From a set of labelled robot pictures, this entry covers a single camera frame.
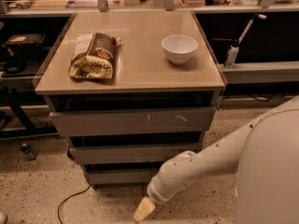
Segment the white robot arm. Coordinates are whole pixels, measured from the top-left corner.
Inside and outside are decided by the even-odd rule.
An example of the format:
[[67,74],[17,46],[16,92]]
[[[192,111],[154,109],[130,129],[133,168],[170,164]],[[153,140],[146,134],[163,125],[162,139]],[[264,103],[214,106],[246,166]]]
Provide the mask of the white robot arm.
[[234,224],[299,224],[299,97],[213,145],[166,161],[136,208],[140,222],[196,180],[236,174]]

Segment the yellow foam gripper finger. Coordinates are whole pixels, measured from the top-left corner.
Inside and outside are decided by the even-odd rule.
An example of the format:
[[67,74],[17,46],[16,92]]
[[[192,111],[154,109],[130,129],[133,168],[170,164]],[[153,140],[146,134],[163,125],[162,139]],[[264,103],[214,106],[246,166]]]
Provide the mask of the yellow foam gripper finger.
[[136,208],[134,213],[135,222],[141,222],[149,214],[151,214],[156,208],[156,204],[152,201],[150,197],[144,197],[139,206]]

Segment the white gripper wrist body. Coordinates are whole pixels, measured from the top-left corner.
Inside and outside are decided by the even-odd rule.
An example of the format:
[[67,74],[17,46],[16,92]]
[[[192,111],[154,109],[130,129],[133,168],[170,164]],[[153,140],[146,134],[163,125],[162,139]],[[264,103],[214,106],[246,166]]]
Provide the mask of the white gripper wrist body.
[[157,179],[151,179],[147,187],[147,194],[156,204],[165,204],[171,200],[172,194],[167,194]]

